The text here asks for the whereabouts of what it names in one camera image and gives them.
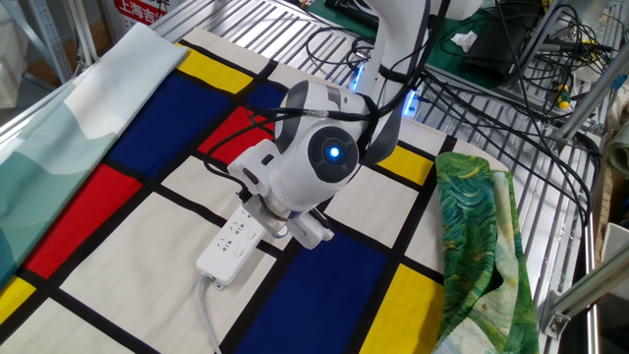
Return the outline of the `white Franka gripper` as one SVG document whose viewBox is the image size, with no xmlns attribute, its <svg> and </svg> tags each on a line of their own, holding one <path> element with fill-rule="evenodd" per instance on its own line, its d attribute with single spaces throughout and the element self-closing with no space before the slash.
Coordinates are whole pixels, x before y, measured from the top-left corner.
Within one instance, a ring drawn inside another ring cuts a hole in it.
<svg viewBox="0 0 629 354">
<path fill-rule="evenodd" d="M 313 250 L 322 241 L 334 237 L 331 224 L 318 210 L 310 210 L 288 220 L 290 234 L 306 249 Z"/>
</svg>

